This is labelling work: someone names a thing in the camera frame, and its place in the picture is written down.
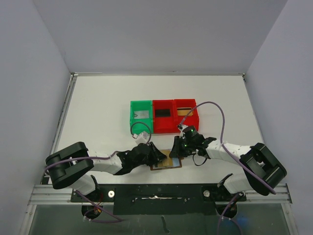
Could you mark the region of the brown leather card holder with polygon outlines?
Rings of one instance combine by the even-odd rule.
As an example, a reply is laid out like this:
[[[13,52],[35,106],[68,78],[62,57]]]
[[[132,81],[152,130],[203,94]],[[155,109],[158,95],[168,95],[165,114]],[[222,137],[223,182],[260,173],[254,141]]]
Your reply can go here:
[[[170,158],[170,156],[169,156],[169,154],[171,152],[170,149],[164,149],[164,150],[160,150],[160,151],[162,154],[164,154],[166,156],[166,159],[163,159],[162,161],[158,162],[157,164],[152,165],[150,167],[151,171],[181,168],[182,167],[181,159]]]

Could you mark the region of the gold vip card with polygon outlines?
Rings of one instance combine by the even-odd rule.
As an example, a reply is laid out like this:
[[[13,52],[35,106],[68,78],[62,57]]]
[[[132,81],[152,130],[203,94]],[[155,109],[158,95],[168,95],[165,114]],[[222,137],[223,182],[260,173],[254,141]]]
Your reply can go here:
[[[161,152],[166,155],[166,159],[159,162],[157,164],[157,166],[158,167],[172,167],[173,166],[173,160],[172,160],[172,158],[169,157],[170,150],[168,150],[168,149],[167,150],[161,150]]]

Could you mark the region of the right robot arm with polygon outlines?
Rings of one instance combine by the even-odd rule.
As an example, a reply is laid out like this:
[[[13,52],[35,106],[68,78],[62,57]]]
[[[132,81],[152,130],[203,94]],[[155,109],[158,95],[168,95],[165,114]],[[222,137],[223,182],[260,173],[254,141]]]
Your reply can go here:
[[[287,171],[263,143],[254,146],[235,145],[199,134],[194,126],[181,126],[181,133],[174,137],[171,158],[202,156],[239,165],[243,173],[229,173],[220,182],[218,195],[229,200],[238,192],[254,190],[267,196],[286,177]]]

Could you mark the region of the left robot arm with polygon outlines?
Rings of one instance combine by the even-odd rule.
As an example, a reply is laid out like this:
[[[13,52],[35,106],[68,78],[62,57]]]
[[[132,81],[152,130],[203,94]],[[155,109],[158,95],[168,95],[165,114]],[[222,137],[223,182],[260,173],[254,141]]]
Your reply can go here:
[[[106,172],[121,176],[141,166],[154,166],[166,159],[156,146],[140,143],[132,150],[114,151],[105,157],[90,156],[84,142],[72,144],[46,158],[45,173],[50,176],[54,189],[71,188],[88,201],[96,200],[100,187],[89,171]]]

